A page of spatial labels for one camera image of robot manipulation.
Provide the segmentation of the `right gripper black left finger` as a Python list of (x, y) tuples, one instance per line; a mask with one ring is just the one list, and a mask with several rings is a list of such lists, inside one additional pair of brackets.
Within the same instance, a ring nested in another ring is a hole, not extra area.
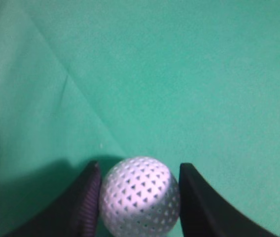
[(101, 182), (99, 163), (93, 160), (47, 208), (5, 236), (94, 237)]

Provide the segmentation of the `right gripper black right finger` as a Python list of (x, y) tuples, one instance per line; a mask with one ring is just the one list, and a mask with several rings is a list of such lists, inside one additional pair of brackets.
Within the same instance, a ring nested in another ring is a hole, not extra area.
[(227, 202), (191, 163), (179, 167), (180, 222), (185, 237), (275, 237)]

